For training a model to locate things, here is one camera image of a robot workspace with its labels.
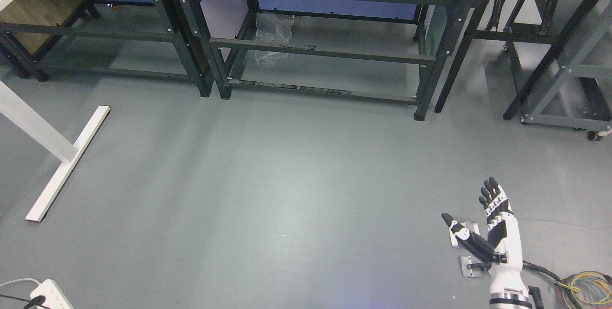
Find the robot forearm wrist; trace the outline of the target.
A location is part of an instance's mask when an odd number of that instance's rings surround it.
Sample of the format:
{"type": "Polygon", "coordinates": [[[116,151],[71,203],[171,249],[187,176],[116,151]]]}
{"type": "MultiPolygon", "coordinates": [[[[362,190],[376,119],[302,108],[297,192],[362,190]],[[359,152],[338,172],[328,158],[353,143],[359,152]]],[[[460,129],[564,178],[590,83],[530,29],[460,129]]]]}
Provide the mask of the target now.
{"type": "Polygon", "coordinates": [[[513,292],[494,292],[488,301],[490,309],[532,309],[529,296],[513,292]]]}

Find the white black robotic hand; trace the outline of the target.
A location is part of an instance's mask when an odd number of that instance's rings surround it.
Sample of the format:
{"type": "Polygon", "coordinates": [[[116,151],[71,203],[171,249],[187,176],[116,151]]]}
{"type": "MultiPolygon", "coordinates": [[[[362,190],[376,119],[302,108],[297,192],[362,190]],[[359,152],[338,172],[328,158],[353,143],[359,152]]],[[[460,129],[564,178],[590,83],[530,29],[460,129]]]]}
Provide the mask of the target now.
{"type": "MultiPolygon", "coordinates": [[[[484,181],[479,202],[487,217],[487,238],[481,237],[483,261],[491,265],[492,277],[490,298],[494,292],[513,292],[529,296],[522,281],[523,268],[522,240],[518,220],[514,215],[509,198],[495,178],[484,181]]],[[[441,214],[448,226],[448,213],[441,214]]]]}

